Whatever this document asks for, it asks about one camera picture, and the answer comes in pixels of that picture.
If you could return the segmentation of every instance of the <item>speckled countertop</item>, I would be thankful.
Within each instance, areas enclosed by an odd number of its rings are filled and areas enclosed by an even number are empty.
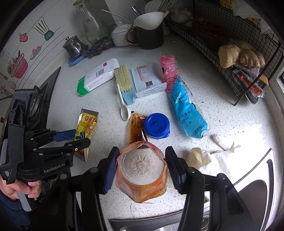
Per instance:
[[[62,69],[54,87],[50,103],[47,127],[52,130],[68,130],[76,128],[81,108],[99,112],[97,124],[89,151],[87,163],[74,158],[71,168],[73,175],[82,174],[89,168],[97,166],[101,158],[108,156],[111,148],[117,146],[122,149],[127,142],[127,123],[120,118],[120,106],[115,91],[115,79],[112,79],[86,96],[80,97],[76,93],[79,78],[111,58],[117,58],[120,64],[125,63],[133,68],[149,62],[158,62],[162,54],[174,55],[182,80],[187,84],[201,108],[205,120],[210,126],[209,135],[201,140],[193,140],[179,129],[176,116],[171,109],[170,101],[165,92],[136,99],[130,109],[144,115],[161,112],[170,120],[170,136],[166,139],[149,142],[165,152],[167,146],[173,146],[177,155],[186,158],[194,147],[200,147],[210,152],[220,148],[212,139],[213,134],[234,138],[239,144],[246,145],[247,152],[239,158],[240,171],[233,176],[232,181],[238,180],[247,173],[268,151],[273,149],[276,163],[275,209],[282,189],[282,155],[278,133],[263,99],[256,105],[251,105],[243,98],[237,106],[232,103],[236,96],[226,81],[212,64],[195,48],[181,38],[170,34],[165,37],[162,47],[155,50],[141,50],[136,46],[114,47],[103,51],[92,59],[84,59],[75,66],[68,66],[66,56],[59,59],[53,66]],[[144,204],[133,202],[113,184],[107,195],[101,195],[101,206],[109,230],[108,219],[112,218],[139,218],[157,216],[181,210],[185,195],[179,195],[174,189],[171,177],[168,178],[167,191],[164,195],[151,199]]]

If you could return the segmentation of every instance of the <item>wire rack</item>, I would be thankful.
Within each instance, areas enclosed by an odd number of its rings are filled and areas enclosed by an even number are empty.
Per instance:
[[[228,29],[233,39],[245,40],[252,44],[263,54],[267,63],[263,68],[264,74],[270,80],[283,60],[283,53],[279,50],[280,42],[274,39],[274,36],[262,34],[255,22],[234,16],[232,10],[230,10],[232,8],[230,0],[210,1],[213,3],[203,0],[193,0],[194,17],[210,19],[216,24]],[[172,31],[186,39],[212,62],[238,97],[242,97],[244,91],[247,92],[248,89],[232,72],[232,68],[223,69],[220,66],[217,53],[211,51],[203,42],[179,25],[169,20],[166,20],[166,24]]]

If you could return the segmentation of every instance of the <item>metal pot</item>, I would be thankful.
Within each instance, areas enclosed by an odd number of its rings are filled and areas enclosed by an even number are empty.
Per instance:
[[[83,50],[88,50],[88,46],[84,44],[77,35],[72,38],[67,37],[66,42],[63,45],[63,48],[67,50],[69,57],[71,59],[77,59],[81,56]]]

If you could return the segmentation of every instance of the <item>black mug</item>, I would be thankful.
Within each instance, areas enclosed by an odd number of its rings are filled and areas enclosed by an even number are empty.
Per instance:
[[[130,33],[135,33],[137,38],[136,42],[132,42],[127,38]],[[161,23],[156,29],[145,30],[133,24],[126,33],[125,38],[131,45],[138,45],[147,50],[156,49],[164,44],[163,25]]]

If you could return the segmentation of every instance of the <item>white ceramic jar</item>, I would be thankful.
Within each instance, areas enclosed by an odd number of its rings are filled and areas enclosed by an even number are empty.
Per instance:
[[[117,27],[111,33],[112,40],[116,46],[122,47],[130,45],[125,38],[125,35],[130,28],[131,24],[122,24],[122,22],[117,23]]]

